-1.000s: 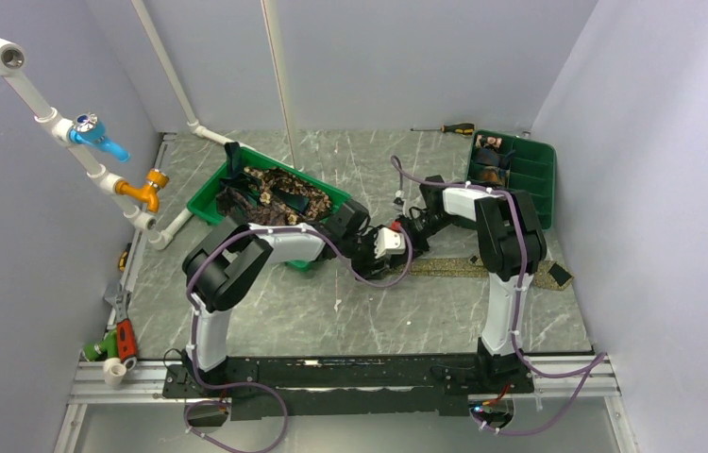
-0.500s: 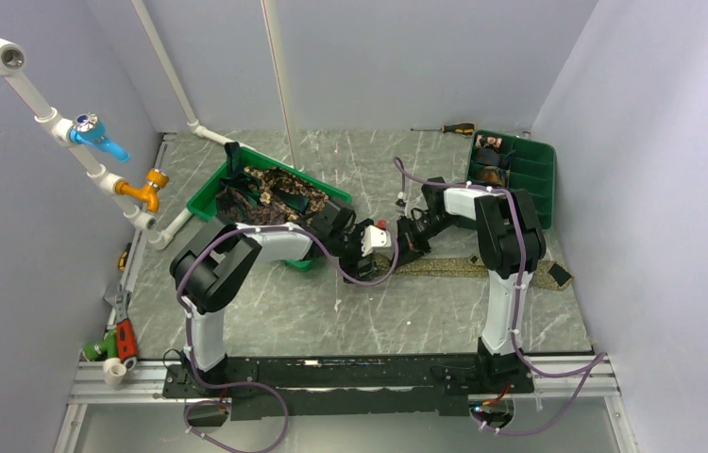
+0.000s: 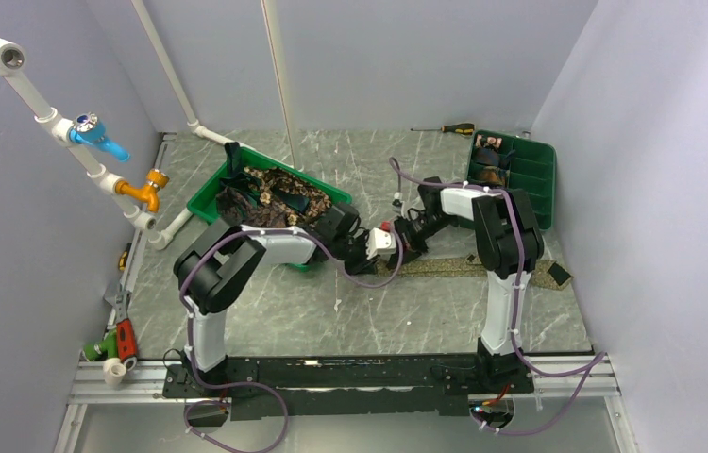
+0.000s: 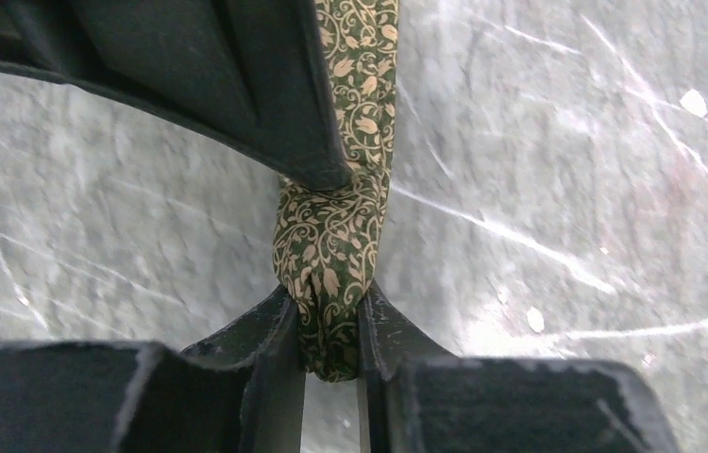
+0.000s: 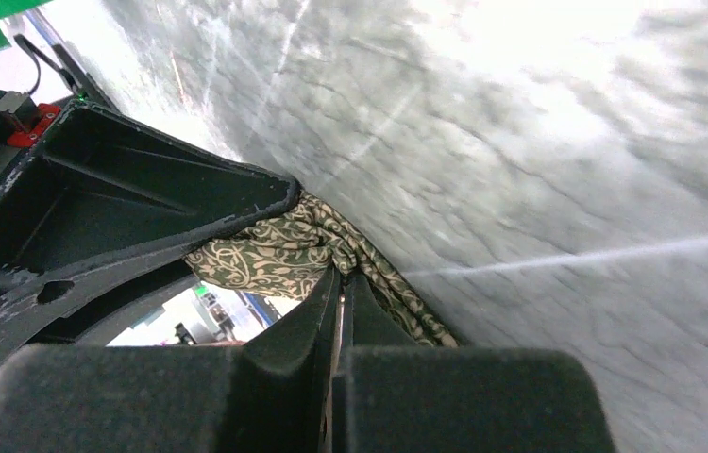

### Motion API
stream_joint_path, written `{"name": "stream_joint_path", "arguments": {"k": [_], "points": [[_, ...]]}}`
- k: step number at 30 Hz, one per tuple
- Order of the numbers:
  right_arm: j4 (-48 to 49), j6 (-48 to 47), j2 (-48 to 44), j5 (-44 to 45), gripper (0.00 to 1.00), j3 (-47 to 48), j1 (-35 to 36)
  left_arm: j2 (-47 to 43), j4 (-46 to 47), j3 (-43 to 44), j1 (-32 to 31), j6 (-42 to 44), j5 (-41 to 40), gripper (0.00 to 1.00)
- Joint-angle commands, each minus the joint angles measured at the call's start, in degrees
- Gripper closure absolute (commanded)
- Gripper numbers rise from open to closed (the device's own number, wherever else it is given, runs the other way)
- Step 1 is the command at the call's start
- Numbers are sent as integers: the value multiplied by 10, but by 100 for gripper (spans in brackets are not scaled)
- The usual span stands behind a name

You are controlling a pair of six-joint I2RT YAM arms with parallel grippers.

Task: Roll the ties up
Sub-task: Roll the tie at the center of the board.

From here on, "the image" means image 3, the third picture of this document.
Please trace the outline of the green tray of ties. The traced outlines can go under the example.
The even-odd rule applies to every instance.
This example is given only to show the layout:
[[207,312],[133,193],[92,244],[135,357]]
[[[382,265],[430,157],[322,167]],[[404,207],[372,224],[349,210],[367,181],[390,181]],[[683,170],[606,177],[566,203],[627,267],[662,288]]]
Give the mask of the green tray of ties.
[[[243,146],[241,144],[240,146],[243,148],[243,162],[245,166],[252,166],[262,169],[280,167],[309,181],[323,192],[327,193],[331,198],[332,204],[337,202],[346,202],[351,205],[352,197],[349,193],[346,193],[316,178],[308,176],[281,162],[271,159],[247,146]],[[210,179],[204,183],[201,189],[193,195],[187,203],[188,211],[209,224],[215,222],[219,218],[222,218],[233,225],[276,228],[267,227],[265,225],[267,220],[266,214],[264,213],[264,210],[261,210],[255,203],[247,201],[241,193],[238,193],[234,189],[221,188],[220,178],[226,173],[226,162],[218,170],[216,170]],[[299,227],[304,228],[307,232],[313,232],[313,226],[314,224]]]

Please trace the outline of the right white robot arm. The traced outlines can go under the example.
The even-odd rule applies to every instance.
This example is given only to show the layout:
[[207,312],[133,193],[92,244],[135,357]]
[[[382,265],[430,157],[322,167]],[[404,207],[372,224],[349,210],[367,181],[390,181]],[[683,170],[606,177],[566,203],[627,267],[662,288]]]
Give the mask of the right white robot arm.
[[486,392],[506,384],[522,370],[520,321],[526,288],[545,245],[530,196],[467,182],[444,184],[437,177],[418,186],[423,206],[391,222],[400,238],[403,262],[428,251],[427,240],[461,221],[474,231],[477,256],[488,277],[488,302],[479,337],[474,379]]

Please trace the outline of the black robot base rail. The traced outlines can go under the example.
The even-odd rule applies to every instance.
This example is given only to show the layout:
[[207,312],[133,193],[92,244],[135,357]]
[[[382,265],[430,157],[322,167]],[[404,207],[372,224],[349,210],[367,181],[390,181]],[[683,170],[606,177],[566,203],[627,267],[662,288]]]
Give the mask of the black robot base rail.
[[534,390],[517,358],[482,353],[234,357],[194,373],[186,359],[166,368],[166,399],[224,399],[234,421],[264,416],[435,412],[465,416],[480,399],[507,401]]

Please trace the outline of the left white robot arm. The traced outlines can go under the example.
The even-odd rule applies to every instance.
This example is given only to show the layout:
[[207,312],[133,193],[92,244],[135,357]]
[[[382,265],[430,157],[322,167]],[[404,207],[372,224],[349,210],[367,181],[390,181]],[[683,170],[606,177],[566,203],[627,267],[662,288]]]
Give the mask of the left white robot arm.
[[395,251],[391,232],[378,227],[361,230],[359,215],[347,203],[334,205],[314,227],[234,225],[218,218],[174,265],[187,313],[188,384],[203,396],[223,388],[227,311],[259,267],[309,265],[333,258],[354,276],[368,272],[379,256]]

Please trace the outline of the olive gold patterned tie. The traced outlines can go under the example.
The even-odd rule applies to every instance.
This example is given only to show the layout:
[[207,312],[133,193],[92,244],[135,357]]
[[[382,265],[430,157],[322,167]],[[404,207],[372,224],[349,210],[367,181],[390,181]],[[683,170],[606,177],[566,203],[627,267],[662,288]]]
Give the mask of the olive gold patterned tie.
[[[460,258],[418,259],[401,265],[399,274],[406,277],[479,277],[484,271],[476,255]],[[572,274],[557,260],[541,259],[531,271],[530,285],[563,291],[573,280]]]

